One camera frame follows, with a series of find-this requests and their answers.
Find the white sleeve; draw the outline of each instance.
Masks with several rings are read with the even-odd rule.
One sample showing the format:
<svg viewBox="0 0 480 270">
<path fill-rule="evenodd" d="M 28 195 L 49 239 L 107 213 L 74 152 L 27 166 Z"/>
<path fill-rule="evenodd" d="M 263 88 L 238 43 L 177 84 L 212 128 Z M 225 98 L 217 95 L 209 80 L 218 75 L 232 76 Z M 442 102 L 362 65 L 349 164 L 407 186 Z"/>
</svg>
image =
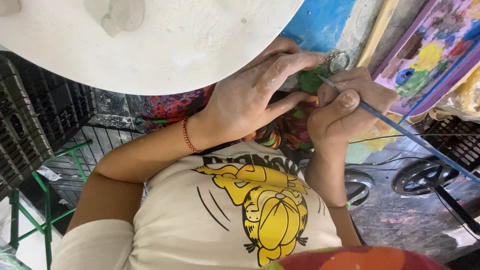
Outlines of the white sleeve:
<svg viewBox="0 0 480 270">
<path fill-rule="evenodd" d="M 53 253 L 52 270 L 121 270 L 132 251 L 133 227 L 121 220 L 89 222 L 71 230 Z"/>
</svg>

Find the dusty hand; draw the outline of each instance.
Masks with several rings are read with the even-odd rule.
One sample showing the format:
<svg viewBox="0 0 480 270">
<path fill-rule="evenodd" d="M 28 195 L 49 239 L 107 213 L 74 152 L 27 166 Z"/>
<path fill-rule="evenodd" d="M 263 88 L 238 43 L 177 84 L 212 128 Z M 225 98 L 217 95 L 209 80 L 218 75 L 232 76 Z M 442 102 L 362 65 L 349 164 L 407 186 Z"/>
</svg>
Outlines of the dusty hand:
<svg viewBox="0 0 480 270">
<path fill-rule="evenodd" d="M 275 39 L 252 62 L 217 83 L 207 106 L 196 115 L 203 137 L 215 145 L 237 140 L 289 111 L 307 94 L 295 92 L 269 105 L 271 96 L 289 75 L 314 69 L 323 60 L 319 53 L 301 52 L 291 39 Z"/>
<path fill-rule="evenodd" d="M 383 114 L 397 101 L 397 93 L 373 82 L 366 68 L 343 71 L 329 79 L 343 93 L 325 83 L 318 89 L 320 108 L 308 119 L 315 148 L 347 145 L 349 139 L 377 122 L 378 118 L 358 108 L 360 98 Z"/>
</svg>

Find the white t-shirt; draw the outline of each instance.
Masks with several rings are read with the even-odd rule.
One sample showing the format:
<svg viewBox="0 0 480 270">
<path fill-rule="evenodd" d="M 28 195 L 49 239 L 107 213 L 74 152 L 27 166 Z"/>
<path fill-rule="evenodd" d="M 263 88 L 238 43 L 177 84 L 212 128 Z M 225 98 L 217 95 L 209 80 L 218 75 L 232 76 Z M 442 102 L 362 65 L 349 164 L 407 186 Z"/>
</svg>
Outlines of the white t-shirt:
<svg viewBox="0 0 480 270">
<path fill-rule="evenodd" d="M 341 246 L 299 168 L 254 142 L 184 157 L 147 188 L 133 227 L 100 220 L 71 230 L 52 269 L 258 269 L 290 253 Z"/>
</svg>

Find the blue paintbrush handle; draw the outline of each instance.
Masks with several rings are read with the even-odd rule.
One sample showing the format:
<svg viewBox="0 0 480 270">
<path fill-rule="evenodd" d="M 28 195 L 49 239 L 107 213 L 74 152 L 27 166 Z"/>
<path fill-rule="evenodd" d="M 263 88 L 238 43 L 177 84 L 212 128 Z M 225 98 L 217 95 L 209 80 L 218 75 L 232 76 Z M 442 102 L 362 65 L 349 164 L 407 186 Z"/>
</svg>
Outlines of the blue paintbrush handle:
<svg viewBox="0 0 480 270">
<path fill-rule="evenodd" d="M 333 89 L 335 89 L 337 92 L 341 93 L 342 91 L 340 89 L 338 89 L 338 87 L 332 82 L 330 81 L 329 79 L 326 79 L 320 75 L 317 75 L 321 80 L 323 80 L 325 83 L 327 83 L 329 86 L 331 86 Z M 406 130 L 405 128 L 401 127 L 399 124 L 395 123 L 394 121 L 390 120 L 388 117 L 384 116 L 381 112 L 379 112 L 377 109 L 374 109 L 372 106 L 370 106 L 368 103 L 366 103 L 365 101 L 363 100 L 360 100 L 360 104 L 359 104 L 360 108 L 368 111 L 369 113 L 375 115 L 377 118 L 379 118 L 380 120 L 382 120 L 383 122 L 389 124 L 391 127 L 395 128 L 396 130 L 398 130 L 401 134 L 407 136 L 408 138 L 410 138 L 412 141 L 416 142 L 417 144 L 421 145 L 423 148 L 425 148 L 426 150 L 428 150 L 430 153 L 436 155 L 438 158 L 440 158 L 441 160 L 445 161 L 448 165 L 452 166 L 455 170 L 461 172 L 463 175 L 465 175 L 466 177 L 474 180 L 474 181 L 477 181 L 477 182 L 480 182 L 480 179 L 477 178 L 475 175 L 473 175 L 471 172 L 467 171 L 465 168 L 461 167 L 460 165 L 458 165 L 455 161 L 451 160 L 449 157 L 447 157 L 446 155 L 442 154 L 440 151 L 438 151 L 437 149 L 433 148 L 431 145 L 429 145 L 428 143 L 426 143 L 424 140 L 422 140 L 421 138 L 413 135 L 412 133 L 410 133 L 408 130 Z"/>
</svg>

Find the green metal frame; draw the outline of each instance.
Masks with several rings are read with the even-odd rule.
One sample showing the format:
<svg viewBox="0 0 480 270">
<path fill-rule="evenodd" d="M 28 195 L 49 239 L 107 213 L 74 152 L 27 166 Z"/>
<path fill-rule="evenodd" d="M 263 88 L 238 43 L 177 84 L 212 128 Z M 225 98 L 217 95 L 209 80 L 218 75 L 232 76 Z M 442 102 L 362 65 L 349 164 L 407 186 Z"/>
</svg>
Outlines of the green metal frame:
<svg viewBox="0 0 480 270">
<path fill-rule="evenodd" d="M 65 151 L 62 151 L 60 153 L 55 154 L 55 156 L 51 157 L 50 159 L 45 160 L 43 163 L 46 163 L 50 160 L 54 160 L 55 158 L 58 158 L 59 156 L 63 156 L 65 154 L 69 154 L 73 157 L 73 161 L 75 162 L 78 171 L 80 172 L 80 175 L 82 176 L 84 182 L 87 181 L 87 177 L 85 175 L 85 171 L 82 168 L 82 165 L 80 164 L 80 161 L 78 160 L 78 156 L 75 154 L 76 150 L 79 150 L 82 147 L 85 147 L 89 144 L 92 144 L 91 140 L 88 140 L 84 143 L 81 143 L 79 145 L 76 145 L 72 148 L 69 148 Z M 51 217 L 51 212 L 50 212 L 50 190 L 48 186 L 46 186 L 43 181 L 40 179 L 36 171 L 32 172 L 33 177 L 37 181 L 37 183 L 40 185 L 40 187 L 43 189 L 45 192 L 45 223 L 42 225 L 38 224 L 38 222 L 28 213 L 28 211 L 23 207 L 23 205 L 20 203 L 19 200 L 19 192 L 18 189 L 12 190 L 12 193 L 10 193 L 9 196 L 9 203 L 12 205 L 12 222 L 11 222 L 11 229 L 10 229 L 10 243 L 9 245 L 13 247 L 15 250 L 18 249 L 19 242 L 24 240 L 26 237 L 30 236 L 36 231 L 39 231 L 45 236 L 45 253 L 47 256 L 47 269 L 50 270 L 50 265 L 52 263 L 52 249 L 50 243 L 52 242 L 52 223 L 56 222 L 57 220 L 63 218 L 64 216 L 72 213 L 75 211 L 76 208 L 73 208 L 64 214 L 52 219 Z M 21 212 L 25 217 L 35 226 L 34 229 L 31 231 L 18 236 L 18 217 L 19 214 L 18 212 Z"/>
</svg>

